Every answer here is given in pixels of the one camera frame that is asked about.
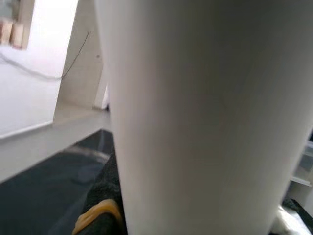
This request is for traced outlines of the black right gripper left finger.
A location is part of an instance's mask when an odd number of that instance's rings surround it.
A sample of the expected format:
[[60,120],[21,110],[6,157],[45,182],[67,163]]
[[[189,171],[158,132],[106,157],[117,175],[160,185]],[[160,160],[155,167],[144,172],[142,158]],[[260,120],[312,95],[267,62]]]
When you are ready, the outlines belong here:
[[125,215],[115,149],[87,194],[72,235],[125,235]]

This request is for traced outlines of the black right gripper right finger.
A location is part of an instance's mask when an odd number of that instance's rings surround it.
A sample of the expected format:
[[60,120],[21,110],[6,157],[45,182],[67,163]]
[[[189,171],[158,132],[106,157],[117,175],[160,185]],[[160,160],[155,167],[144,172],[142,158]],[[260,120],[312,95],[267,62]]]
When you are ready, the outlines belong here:
[[284,198],[282,201],[282,206],[296,211],[303,220],[306,220],[309,218],[304,208],[296,200],[292,198],[288,198],[288,197]]

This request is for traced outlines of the white plastic table leg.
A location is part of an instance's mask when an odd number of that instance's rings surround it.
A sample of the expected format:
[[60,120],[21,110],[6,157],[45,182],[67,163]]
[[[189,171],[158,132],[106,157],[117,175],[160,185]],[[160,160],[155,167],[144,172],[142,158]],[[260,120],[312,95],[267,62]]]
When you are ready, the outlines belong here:
[[129,235],[268,235],[313,129],[313,0],[95,0]]

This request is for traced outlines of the black table cloth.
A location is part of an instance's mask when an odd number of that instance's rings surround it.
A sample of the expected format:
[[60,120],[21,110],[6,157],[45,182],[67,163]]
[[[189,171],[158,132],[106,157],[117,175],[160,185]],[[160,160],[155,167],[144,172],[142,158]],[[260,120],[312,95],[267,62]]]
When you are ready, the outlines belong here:
[[0,235],[71,235],[114,146],[99,130],[0,184]]

